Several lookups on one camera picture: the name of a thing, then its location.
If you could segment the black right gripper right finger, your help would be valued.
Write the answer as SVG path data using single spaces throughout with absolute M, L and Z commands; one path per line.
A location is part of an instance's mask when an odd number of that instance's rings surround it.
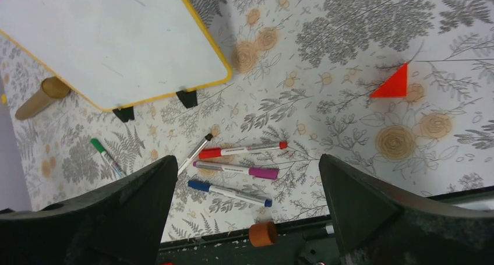
M 325 154 L 341 264 L 492 264 L 493 213 L 422 197 Z

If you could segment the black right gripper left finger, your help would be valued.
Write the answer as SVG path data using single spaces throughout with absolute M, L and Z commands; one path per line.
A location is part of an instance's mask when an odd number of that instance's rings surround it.
M 42 210 L 4 210 L 1 263 L 154 264 L 177 179 L 165 156 Z

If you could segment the green whiteboard marker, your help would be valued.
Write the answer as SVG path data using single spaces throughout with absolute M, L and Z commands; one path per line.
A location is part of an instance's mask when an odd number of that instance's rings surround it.
M 124 170 L 117 164 L 117 162 L 110 156 L 108 151 L 104 148 L 104 146 L 99 142 L 98 139 L 92 138 L 90 143 L 93 147 L 100 153 L 103 160 L 110 166 L 113 171 L 115 177 L 117 179 L 121 179 L 126 176 Z

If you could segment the yellow framed whiteboard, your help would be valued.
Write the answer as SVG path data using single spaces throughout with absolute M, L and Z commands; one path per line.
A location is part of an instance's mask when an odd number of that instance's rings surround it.
M 102 111 L 232 76 L 190 0 L 1 0 L 1 34 Z

